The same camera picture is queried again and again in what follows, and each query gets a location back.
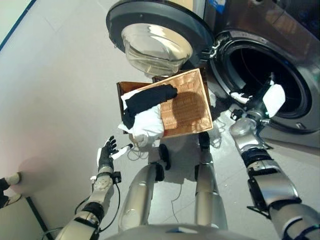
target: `washing machine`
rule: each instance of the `washing machine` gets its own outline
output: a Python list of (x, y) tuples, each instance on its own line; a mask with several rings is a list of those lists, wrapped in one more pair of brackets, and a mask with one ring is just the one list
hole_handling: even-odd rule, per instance
[(243, 107), (231, 93), (254, 95), (273, 74), (286, 102), (261, 136), (319, 148), (318, 10), (318, 0), (123, 0), (106, 26), (148, 76), (206, 67), (208, 87), (231, 108)]

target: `washing machine door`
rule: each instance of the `washing machine door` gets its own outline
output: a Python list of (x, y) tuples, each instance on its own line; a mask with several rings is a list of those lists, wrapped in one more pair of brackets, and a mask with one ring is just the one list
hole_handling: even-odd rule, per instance
[(186, 64), (199, 67), (214, 45), (198, 15), (166, 0), (120, 1), (107, 13), (106, 26), (115, 47), (149, 75), (172, 75)]

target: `white towel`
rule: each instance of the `white towel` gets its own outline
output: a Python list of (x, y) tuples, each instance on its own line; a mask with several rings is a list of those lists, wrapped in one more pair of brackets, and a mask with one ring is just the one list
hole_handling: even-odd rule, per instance
[[(126, 100), (138, 92), (138, 90), (133, 90), (121, 96), (124, 110), (127, 108)], [(128, 129), (123, 122), (119, 124), (118, 128), (132, 134), (139, 147), (152, 144), (155, 140), (162, 138), (165, 131), (164, 123), (161, 119), (160, 104), (135, 115), (131, 129)]]

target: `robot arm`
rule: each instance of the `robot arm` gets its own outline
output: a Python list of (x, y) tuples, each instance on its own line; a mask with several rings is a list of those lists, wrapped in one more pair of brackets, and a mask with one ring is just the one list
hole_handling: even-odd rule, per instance
[(302, 204), (296, 187), (270, 157), (259, 137), (260, 130), (284, 103), (283, 89), (282, 94), (280, 85), (272, 86), (264, 86), (254, 99), (250, 99), (247, 111), (229, 129), (247, 169), (253, 210), (272, 221), (281, 239), (319, 239), (319, 214)]
[(98, 173), (93, 191), (84, 208), (61, 230), (56, 240), (97, 240), (100, 223), (107, 213), (110, 199), (114, 194), (114, 184), (121, 182), (120, 172), (114, 172), (113, 160), (130, 150), (129, 144), (116, 150), (116, 140), (110, 137), (104, 147), (98, 149)]

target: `laundry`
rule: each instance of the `laundry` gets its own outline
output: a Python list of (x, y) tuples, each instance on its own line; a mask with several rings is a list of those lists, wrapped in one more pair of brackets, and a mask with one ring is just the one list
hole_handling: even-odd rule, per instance
[[(137, 93), (139, 93), (138, 90), (133, 90), (121, 96), (124, 109), (127, 109), (126, 100), (130, 99)], [(151, 144), (155, 140), (162, 138), (165, 128), (161, 119), (160, 104), (138, 113), (135, 116), (132, 128), (128, 129), (123, 122), (120, 123), (118, 128), (132, 134), (139, 147), (144, 147), (147, 144)]]
[(125, 100), (127, 108), (124, 110), (123, 123), (131, 129), (135, 123), (135, 116), (158, 104), (166, 102), (177, 96), (178, 90), (172, 85), (160, 85), (137, 92)]

